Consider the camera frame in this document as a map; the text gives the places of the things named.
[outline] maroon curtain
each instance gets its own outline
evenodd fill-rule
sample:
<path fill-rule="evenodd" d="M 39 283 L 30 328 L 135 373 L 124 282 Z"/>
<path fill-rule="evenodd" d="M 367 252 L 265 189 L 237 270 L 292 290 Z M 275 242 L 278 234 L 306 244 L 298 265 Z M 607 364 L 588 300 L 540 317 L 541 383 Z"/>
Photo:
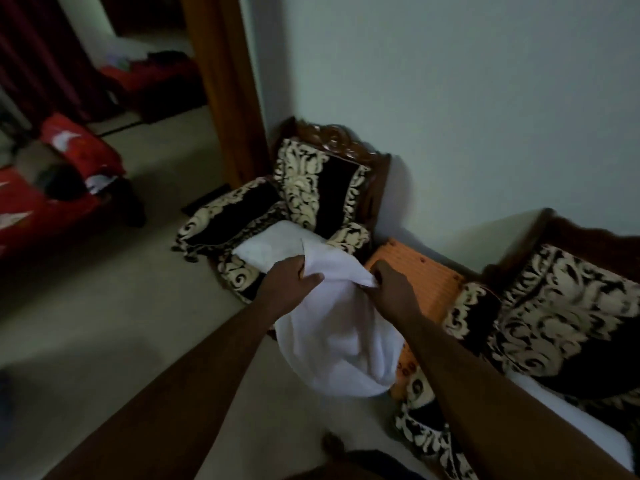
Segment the maroon curtain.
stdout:
<path fill-rule="evenodd" d="M 0 0 L 0 86 L 34 128 L 117 113 L 57 0 Z"/>

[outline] wooden door frame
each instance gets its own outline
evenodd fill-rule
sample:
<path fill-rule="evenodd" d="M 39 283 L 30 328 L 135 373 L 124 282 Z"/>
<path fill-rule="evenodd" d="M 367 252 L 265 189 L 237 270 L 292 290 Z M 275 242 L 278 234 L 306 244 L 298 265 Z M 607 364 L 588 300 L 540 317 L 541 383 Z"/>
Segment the wooden door frame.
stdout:
<path fill-rule="evenodd" d="M 180 0 L 231 188 L 271 171 L 239 0 Z"/>

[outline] person lying on bed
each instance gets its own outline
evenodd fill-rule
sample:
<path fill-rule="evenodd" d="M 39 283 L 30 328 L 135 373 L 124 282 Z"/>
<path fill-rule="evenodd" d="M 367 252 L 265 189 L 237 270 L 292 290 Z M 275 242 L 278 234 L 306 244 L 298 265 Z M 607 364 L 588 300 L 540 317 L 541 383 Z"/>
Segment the person lying on bed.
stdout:
<path fill-rule="evenodd" d="M 251 305 L 142 389 L 45 478 L 194 478 L 265 333 L 322 281 L 320 275 L 300 278 L 303 266 L 302 256 L 277 263 Z M 372 272 L 380 288 L 368 295 L 406 338 L 479 479 L 636 478 L 425 320 L 404 275 L 384 261 Z M 382 478 L 372 469 L 332 461 L 296 478 Z"/>

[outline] orange table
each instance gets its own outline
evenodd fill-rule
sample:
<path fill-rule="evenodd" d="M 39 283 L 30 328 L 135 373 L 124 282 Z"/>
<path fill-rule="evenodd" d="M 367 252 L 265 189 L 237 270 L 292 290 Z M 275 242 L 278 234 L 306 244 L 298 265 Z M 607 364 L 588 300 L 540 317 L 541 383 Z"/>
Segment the orange table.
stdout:
<path fill-rule="evenodd" d="M 396 271 L 407 277 L 424 316 L 441 323 L 460 294 L 465 282 L 464 277 L 395 239 L 389 239 L 386 244 L 380 246 L 365 267 L 370 269 L 380 259 L 384 259 Z M 415 372 L 417 365 L 409 345 L 405 342 L 398 361 L 396 383 L 391 387 L 391 396 L 394 399 L 406 397 L 409 377 Z"/>

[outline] white pillow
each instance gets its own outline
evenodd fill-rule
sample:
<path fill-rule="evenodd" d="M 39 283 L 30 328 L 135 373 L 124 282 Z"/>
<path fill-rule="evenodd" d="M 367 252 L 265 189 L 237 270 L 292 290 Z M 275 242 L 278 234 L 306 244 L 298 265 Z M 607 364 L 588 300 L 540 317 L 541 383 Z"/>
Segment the white pillow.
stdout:
<path fill-rule="evenodd" d="M 562 398 L 544 389 L 535 379 L 516 371 L 507 370 L 507 378 L 535 397 L 542 404 L 587 436 L 624 468 L 634 471 L 634 454 L 631 444 L 619 431 L 572 406 Z"/>
<path fill-rule="evenodd" d="M 291 221 L 280 221 L 247 239 L 233 254 L 267 273 L 278 261 L 304 254 L 302 240 L 325 243 L 326 239 Z"/>

